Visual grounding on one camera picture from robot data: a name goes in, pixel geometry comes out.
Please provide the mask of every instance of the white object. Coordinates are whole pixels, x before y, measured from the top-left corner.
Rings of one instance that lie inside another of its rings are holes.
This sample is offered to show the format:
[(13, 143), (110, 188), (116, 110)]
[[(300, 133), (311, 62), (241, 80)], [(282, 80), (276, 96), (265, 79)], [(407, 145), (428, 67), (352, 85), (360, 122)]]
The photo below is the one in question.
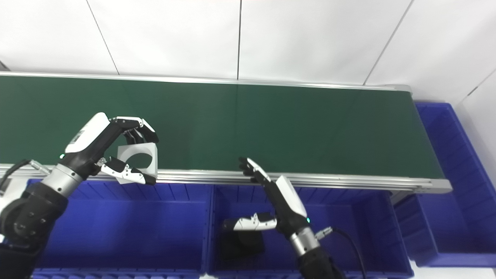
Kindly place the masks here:
[(102, 165), (102, 172), (113, 176), (117, 179), (117, 181), (121, 184), (126, 184), (126, 183), (140, 183), (140, 184), (146, 184), (145, 178), (141, 173), (133, 173), (131, 172), (131, 168), (129, 167), (128, 164), (126, 164), (124, 170), (122, 172), (118, 172), (107, 166), (106, 164)]
[(363, 84), (410, 0), (247, 0), (240, 79)]
[(306, 218), (307, 210), (303, 206), (302, 200), (300, 200), (300, 197), (298, 196), (298, 193), (296, 193), (295, 187), (293, 187), (291, 181), (289, 181), (289, 179), (284, 175), (281, 175), (277, 179), (276, 185), (279, 188), (279, 191), (281, 191), (282, 196), (288, 203), (291, 210)]
[(247, 158), (247, 161), (252, 166), (253, 172), (258, 171), (259, 173), (261, 173), (265, 177), (265, 179), (267, 179), (267, 181), (271, 181), (270, 176), (268, 176), (268, 174), (262, 169), (262, 167), (260, 167), (257, 163), (255, 163), (250, 158)]
[(0, 61), (12, 71), (117, 74), (84, 0), (0, 1)]
[[(133, 155), (144, 153), (152, 157), (152, 161), (147, 168), (139, 169), (145, 174), (151, 175), (155, 178), (158, 176), (158, 150), (157, 145), (153, 142), (122, 145), (117, 149), (117, 159), (126, 162)], [(117, 178), (117, 181), (121, 184), (129, 183), (126, 179)]]
[(239, 218), (233, 230), (269, 230), (275, 229), (276, 226), (276, 219), (260, 222), (260, 220), (258, 220), (258, 215), (255, 213), (250, 219)]
[(120, 74), (236, 78), (239, 0), (88, 0)]
[(74, 136), (65, 148), (66, 153), (74, 153), (88, 147), (110, 124), (107, 115), (103, 112), (95, 114), (88, 123)]

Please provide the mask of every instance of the blue plastic bin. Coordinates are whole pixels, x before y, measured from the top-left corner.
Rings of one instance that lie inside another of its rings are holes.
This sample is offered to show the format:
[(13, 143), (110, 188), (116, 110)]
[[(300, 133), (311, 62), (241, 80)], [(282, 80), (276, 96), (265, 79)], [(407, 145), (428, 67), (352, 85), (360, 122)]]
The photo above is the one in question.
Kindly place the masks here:
[(205, 271), (211, 185), (87, 181), (69, 199), (35, 279), (198, 278)]
[(453, 192), (422, 194), (395, 207), (418, 266), (496, 267), (496, 193), (453, 108), (417, 103)]
[[(327, 226), (347, 231), (362, 251), (369, 278), (409, 278), (408, 261), (388, 192), (325, 188), (296, 188), (304, 202), (314, 231)], [(209, 274), (220, 278), (300, 278), (291, 244), (275, 230), (262, 233), (265, 252), (240, 260), (220, 257), (221, 224), (226, 218), (271, 211), (261, 186), (215, 186), (212, 214), (212, 245)], [(350, 243), (337, 234), (321, 240), (345, 274), (360, 271)]]

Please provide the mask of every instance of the aluminum rail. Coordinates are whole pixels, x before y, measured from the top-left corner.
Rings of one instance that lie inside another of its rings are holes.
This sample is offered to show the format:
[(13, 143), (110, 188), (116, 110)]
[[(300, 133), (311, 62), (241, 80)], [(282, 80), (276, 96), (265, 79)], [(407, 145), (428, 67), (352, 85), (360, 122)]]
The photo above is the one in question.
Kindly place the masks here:
[[(0, 164), (0, 177), (12, 164)], [(268, 173), (271, 177), (285, 175), (293, 185), (299, 187), (320, 187), (340, 189), (372, 189), (407, 191), (411, 193), (448, 193), (452, 190), (446, 179), (409, 178), (393, 176), (310, 174), (310, 173)], [(11, 178), (43, 178), (44, 175), (31, 166), (24, 166), (14, 172)], [(114, 177), (100, 172), (88, 180), (114, 180)], [(197, 183), (249, 185), (249, 178), (241, 171), (218, 170), (158, 170), (158, 183)]]

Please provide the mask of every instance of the white plastic part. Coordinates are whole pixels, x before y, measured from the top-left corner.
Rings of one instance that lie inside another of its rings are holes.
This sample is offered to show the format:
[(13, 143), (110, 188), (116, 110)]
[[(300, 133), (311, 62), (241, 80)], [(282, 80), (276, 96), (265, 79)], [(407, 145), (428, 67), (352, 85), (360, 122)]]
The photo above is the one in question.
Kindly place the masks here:
[(103, 130), (110, 124), (107, 115), (103, 112), (95, 114), (84, 127), (72, 138), (65, 148), (66, 153), (80, 152), (88, 147)]
[(146, 183), (144, 176), (141, 173), (132, 173), (129, 165), (126, 165), (122, 172), (117, 172), (104, 164), (102, 165), (102, 172), (115, 177), (121, 184)]
[(250, 219), (240, 218), (233, 230), (268, 230), (275, 229), (276, 225), (276, 219), (260, 222), (260, 220), (258, 220), (258, 215), (255, 213)]
[(302, 200), (300, 200), (298, 193), (296, 193), (293, 184), (291, 184), (291, 181), (289, 181), (289, 179), (284, 175), (281, 175), (277, 179), (276, 185), (279, 188), (279, 191), (281, 191), (282, 196), (288, 203), (291, 210), (306, 218), (307, 211), (305, 210), (305, 207), (303, 206)]
[(248, 163), (252, 166), (253, 168), (253, 171), (258, 171), (260, 172), (264, 177), (265, 179), (267, 179), (267, 181), (271, 181), (270, 180), (270, 176), (267, 175), (267, 173), (265, 173), (265, 171), (262, 169), (262, 167), (260, 167), (257, 163), (255, 163), (252, 159), (250, 158), (247, 158), (247, 161)]
[[(153, 142), (147, 143), (139, 143), (139, 144), (131, 144), (131, 145), (122, 145), (117, 149), (117, 159), (126, 162), (133, 155), (144, 153), (148, 154), (152, 157), (152, 161), (147, 168), (139, 169), (144, 174), (151, 175), (155, 178), (158, 176), (158, 150), (157, 145)], [(124, 178), (117, 177), (117, 181), (121, 184), (129, 183)]]
[(117, 116), (116, 119), (122, 119), (122, 120), (133, 120), (133, 121), (138, 121), (139, 126), (143, 127), (143, 119), (139, 117), (133, 117), (133, 116)]

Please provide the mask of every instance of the black object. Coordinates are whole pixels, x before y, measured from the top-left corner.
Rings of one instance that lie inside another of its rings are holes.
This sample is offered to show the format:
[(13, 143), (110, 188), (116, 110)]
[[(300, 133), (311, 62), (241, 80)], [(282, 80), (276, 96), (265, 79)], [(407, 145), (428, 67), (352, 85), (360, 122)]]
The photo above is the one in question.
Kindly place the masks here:
[(30, 279), (45, 245), (46, 241), (26, 249), (0, 243), (0, 278)]
[(346, 278), (322, 247), (312, 249), (299, 257), (298, 268), (305, 279)]
[(67, 208), (66, 197), (37, 182), (0, 214), (0, 232), (15, 245), (38, 245)]
[(8, 185), (8, 184), (5, 184), (5, 182), (7, 181), (8, 177), (12, 173), (14, 173), (14, 171), (16, 171), (16, 170), (20, 169), (21, 167), (29, 164), (30, 161), (31, 160), (23, 159), (20, 162), (18, 162), (17, 164), (11, 166), (10, 169), (8, 169), (5, 172), (5, 174), (3, 175), (3, 177), (0, 179), (0, 197), (2, 197), (5, 194), (5, 191), (7, 190), (7, 188), (5, 186)]
[(358, 250), (357, 244), (353, 241), (351, 236), (348, 233), (346, 233), (344, 230), (333, 227), (332, 232), (339, 233), (340, 235), (345, 237), (350, 242), (351, 246), (353, 247), (353, 252), (355, 252), (355, 255), (357, 256), (358, 264), (360, 265), (360, 271), (362, 272), (362, 277), (363, 277), (363, 279), (366, 279), (367, 274), (365, 272), (364, 260), (362, 259), (362, 255), (361, 255), (360, 251)]
[(265, 252), (260, 231), (230, 231), (220, 234), (221, 258), (224, 261), (246, 258)]

